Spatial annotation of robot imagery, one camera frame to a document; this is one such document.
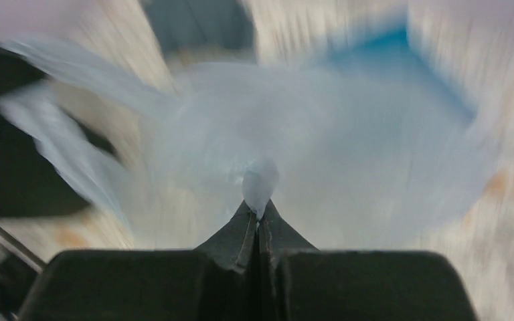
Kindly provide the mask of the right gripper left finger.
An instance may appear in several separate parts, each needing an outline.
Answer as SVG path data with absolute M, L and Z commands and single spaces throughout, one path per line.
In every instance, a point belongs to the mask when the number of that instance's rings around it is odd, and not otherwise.
M 70 250 L 35 281 L 20 320 L 249 320 L 256 217 L 241 204 L 186 250 Z

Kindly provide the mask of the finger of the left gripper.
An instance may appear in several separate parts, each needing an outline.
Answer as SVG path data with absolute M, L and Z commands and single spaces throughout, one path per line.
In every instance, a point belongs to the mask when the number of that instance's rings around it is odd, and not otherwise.
M 44 78 L 42 71 L 0 47 L 0 96 Z M 38 153 L 32 137 L 0 114 L 0 218 L 71 215 L 89 205 Z

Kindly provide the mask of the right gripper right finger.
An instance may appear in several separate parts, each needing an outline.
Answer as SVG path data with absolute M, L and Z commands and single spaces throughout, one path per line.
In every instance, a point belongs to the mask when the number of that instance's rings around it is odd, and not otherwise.
M 268 203 L 258 227 L 263 320 L 476 320 L 431 251 L 320 250 Z

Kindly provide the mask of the light blue trash bag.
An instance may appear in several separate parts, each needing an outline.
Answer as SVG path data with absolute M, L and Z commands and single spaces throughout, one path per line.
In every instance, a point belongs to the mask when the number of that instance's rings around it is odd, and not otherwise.
M 140 247 L 190 247 L 247 201 L 321 247 L 397 248 L 465 213 L 496 164 L 471 122 L 389 80 L 319 61 L 300 70 L 193 64 L 160 92 L 66 41 L 8 41 L 77 95 L 137 121 L 130 165 L 88 142 L 49 83 L 0 98 L 60 176 L 130 227 Z

